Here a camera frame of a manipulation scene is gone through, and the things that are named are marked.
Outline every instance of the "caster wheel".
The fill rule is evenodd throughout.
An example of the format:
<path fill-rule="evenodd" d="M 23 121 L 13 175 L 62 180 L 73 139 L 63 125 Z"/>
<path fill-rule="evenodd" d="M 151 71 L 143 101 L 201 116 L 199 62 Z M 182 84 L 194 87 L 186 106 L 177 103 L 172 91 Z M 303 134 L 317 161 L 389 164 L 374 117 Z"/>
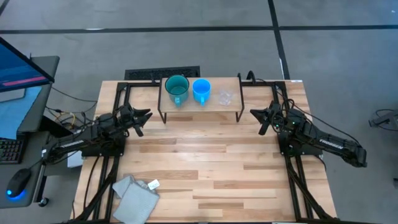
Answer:
<path fill-rule="evenodd" d="M 43 198 L 40 202 L 39 202 L 39 207 L 44 207 L 49 203 L 50 199 L 48 198 Z"/>

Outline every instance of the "wooden shelf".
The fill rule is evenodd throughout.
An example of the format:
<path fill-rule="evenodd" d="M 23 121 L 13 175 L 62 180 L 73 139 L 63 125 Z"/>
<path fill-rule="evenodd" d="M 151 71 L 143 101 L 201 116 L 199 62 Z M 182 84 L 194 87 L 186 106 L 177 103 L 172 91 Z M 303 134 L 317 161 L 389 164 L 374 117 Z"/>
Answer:
<path fill-rule="evenodd" d="M 181 105 L 176 107 L 170 99 L 169 93 L 165 88 L 166 78 L 162 79 L 160 96 L 160 110 L 163 113 L 181 113 L 181 112 L 238 112 L 243 108 L 241 99 L 241 86 L 239 78 L 205 78 L 211 83 L 211 94 L 205 106 L 200 106 L 199 102 L 193 99 L 192 84 L 200 78 L 188 78 L 189 90 L 188 99 Z M 220 90 L 233 93 L 231 103 L 228 106 L 220 104 Z"/>

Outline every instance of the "mug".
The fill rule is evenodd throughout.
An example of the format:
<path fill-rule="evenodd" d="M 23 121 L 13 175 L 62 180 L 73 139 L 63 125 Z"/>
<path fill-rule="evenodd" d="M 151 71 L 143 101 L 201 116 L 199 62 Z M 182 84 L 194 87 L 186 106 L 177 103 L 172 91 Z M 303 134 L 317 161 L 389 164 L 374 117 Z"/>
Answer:
<path fill-rule="evenodd" d="M 205 102 L 210 97 L 211 84 L 208 80 L 198 79 L 195 80 L 192 84 L 193 91 L 193 99 L 200 103 L 200 105 L 204 106 Z"/>
<path fill-rule="evenodd" d="M 189 81 L 183 75 L 172 75 L 166 80 L 165 88 L 176 107 L 188 98 Z"/>

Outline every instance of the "monitor screen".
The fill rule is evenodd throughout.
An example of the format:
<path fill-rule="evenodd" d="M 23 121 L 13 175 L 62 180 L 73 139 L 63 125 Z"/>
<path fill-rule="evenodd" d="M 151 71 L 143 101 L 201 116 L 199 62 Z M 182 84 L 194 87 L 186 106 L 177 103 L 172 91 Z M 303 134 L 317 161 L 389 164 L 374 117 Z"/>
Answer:
<path fill-rule="evenodd" d="M 0 38 L 0 92 L 50 83 L 53 79 Z"/>

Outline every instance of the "gray floor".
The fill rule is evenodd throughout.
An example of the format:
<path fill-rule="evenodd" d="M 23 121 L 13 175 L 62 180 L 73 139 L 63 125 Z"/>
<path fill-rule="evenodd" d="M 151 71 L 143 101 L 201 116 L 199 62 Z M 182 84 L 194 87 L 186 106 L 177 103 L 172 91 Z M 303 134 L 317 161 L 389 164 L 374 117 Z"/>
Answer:
<path fill-rule="evenodd" d="M 276 0 L 275 7 L 281 26 L 398 24 L 394 1 Z M 11 0 L 0 17 L 0 30 L 271 24 L 265 0 Z M 121 80 L 133 68 L 199 65 L 204 77 L 253 70 L 259 78 L 282 78 L 272 31 L 2 37 L 26 54 L 59 55 L 55 87 L 86 99 L 98 97 L 101 81 Z M 282 39 L 291 79 L 304 80 L 312 113 L 355 136 L 368 151 L 366 169 L 325 154 L 338 216 L 396 223 L 397 140 L 394 133 L 369 128 L 368 119 L 376 109 L 397 108 L 398 30 L 283 31 Z M 53 91 L 48 106 L 76 111 L 91 105 Z M 49 178 L 45 194 L 54 203 L 0 210 L 0 223 L 67 220 L 78 176 L 76 169 Z"/>

